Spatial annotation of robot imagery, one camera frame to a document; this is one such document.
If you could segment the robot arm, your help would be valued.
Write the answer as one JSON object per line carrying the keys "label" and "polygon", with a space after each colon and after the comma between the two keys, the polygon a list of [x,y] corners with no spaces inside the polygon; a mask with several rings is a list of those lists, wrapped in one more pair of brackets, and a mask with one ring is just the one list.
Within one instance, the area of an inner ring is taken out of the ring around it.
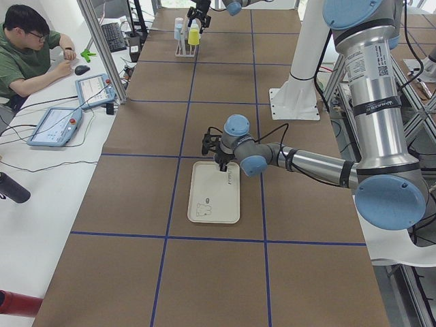
{"label": "robot arm", "polygon": [[232,160],[247,176],[272,165],[327,185],[353,189],[358,212],[385,230],[418,223],[430,198],[418,160],[409,154],[390,49],[399,37],[401,1],[325,1],[323,19],[345,59],[359,162],[263,144],[249,134],[249,121],[230,116],[219,135],[206,134],[202,153],[214,152],[221,171]]}
{"label": "robot arm", "polygon": [[[237,15],[244,7],[250,6],[251,4],[257,3],[258,1],[250,1],[250,0],[224,0],[222,1],[224,5],[224,11],[226,11],[229,15],[235,16]],[[188,23],[187,26],[191,27],[193,21],[196,21],[200,27],[200,33],[203,32],[204,29],[209,28],[211,23],[211,17],[208,15],[208,11],[211,9],[211,1],[210,0],[195,0],[194,7],[190,7],[187,12]]]}

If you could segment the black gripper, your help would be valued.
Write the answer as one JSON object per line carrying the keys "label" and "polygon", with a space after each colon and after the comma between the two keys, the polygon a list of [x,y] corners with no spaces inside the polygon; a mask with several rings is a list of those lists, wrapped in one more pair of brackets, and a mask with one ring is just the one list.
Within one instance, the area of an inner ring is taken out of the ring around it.
{"label": "black gripper", "polygon": [[233,152],[227,153],[221,148],[221,140],[216,138],[213,146],[214,160],[219,165],[221,172],[228,170],[228,164],[236,159]]}
{"label": "black gripper", "polygon": [[201,24],[201,29],[209,28],[211,17],[208,15],[208,11],[211,6],[211,0],[192,0],[196,6],[190,7],[187,13],[189,19],[188,27],[191,27],[192,22],[198,19]]}

